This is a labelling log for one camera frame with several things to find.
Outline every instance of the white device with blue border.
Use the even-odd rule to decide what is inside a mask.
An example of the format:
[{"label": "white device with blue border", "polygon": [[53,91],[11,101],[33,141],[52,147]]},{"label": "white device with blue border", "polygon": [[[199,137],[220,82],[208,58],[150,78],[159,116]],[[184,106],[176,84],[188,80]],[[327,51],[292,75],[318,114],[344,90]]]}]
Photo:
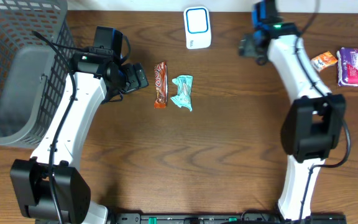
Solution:
[{"label": "white device with blue border", "polygon": [[211,45],[209,11],[203,6],[189,7],[183,12],[185,19],[186,46],[202,49]]}]

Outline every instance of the snack package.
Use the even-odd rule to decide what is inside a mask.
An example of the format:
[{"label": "snack package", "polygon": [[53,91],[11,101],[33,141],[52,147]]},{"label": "snack package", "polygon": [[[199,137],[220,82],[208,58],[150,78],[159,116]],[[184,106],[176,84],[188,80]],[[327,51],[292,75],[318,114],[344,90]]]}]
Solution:
[{"label": "snack package", "polygon": [[193,77],[191,75],[180,75],[172,80],[173,84],[178,86],[178,94],[171,97],[171,100],[180,108],[182,106],[189,108],[191,107],[191,86],[193,85]]},{"label": "snack package", "polygon": [[161,62],[154,66],[155,91],[157,98],[154,102],[154,108],[165,108],[167,106],[168,81],[167,81],[167,63]]},{"label": "snack package", "polygon": [[318,72],[321,72],[324,68],[335,65],[338,62],[336,58],[330,53],[325,52],[313,59],[311,59],[311,64]]},{"label": "snack package", "polygon": [[341,48],[338,56],[338,85],[358,86],[358,49]]}]

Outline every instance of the white wall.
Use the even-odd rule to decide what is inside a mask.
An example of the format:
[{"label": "white wall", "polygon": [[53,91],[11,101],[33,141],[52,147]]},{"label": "white wall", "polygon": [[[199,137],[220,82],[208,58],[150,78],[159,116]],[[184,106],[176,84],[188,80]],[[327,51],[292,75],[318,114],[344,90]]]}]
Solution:
[{"label": "white wall", "polygon": [[[281,12],[312,12],[315,0],[276,0]],[[183,11],[206,6],[213,12],[249,12],[258,0],[68,0],[71,10]],[[321,0],[320,12],[358,13],[358,0]]]}]

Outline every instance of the teal wrapped candy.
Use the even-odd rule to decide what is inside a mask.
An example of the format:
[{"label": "teal wrapped candy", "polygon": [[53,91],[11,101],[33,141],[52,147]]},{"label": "teal wrapped candy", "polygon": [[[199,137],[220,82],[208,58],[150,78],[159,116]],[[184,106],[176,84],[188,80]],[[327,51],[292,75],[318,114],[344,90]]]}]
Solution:
[{"label": "teal wrapped candy", "polygon": [[173,84],[178,86],[178,94],[171,97],[171,100],[180,108],[182,106],[189,108],[191,107],[191,86],[193,85],[193,77],[191,75],[180,75],[172,80]]}]

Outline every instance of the wooden table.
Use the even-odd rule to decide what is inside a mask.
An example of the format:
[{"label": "wooden table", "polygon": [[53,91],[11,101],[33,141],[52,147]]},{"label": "wooden table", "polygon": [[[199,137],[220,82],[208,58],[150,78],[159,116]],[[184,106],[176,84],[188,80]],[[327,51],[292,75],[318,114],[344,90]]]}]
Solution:
[{"label": "wooden table", "polygon": [[[309,14],[283,14],[303,26]],[[273,209],[280,197],[287,157],[280,128],[290,107],[281,79],[237,56],[243,34],[252,32],[249,13],[211,13],[210,48],[185,47],[180,12],[69,12],[78,46],[93,43],[96,26],[116,27],[129,37],[132,62],[141,62],[150,86],[121,103],[99,107],[85,142],[81,174],[92,199],[103,205],[145,213],[239,213]],[[322,14],[305,35],[310,57],[340,47],[358,47],[358,15]],[[194,76],[193,112],[171,101],[155,110],[153,65],[167,60],[169,80]],[[312,211],[344,212],[358,223],[358,88],[338,88],[336,68],[321,72],[334,93],[347,100],[352,154],[338,169],[322,170]],[[169,81],[169,96],[177,88]],[[342,137],[327,163],[344,154]],[[9,178],[14,159],[28,149],[0,147],[0,223],[22,218]]]}]

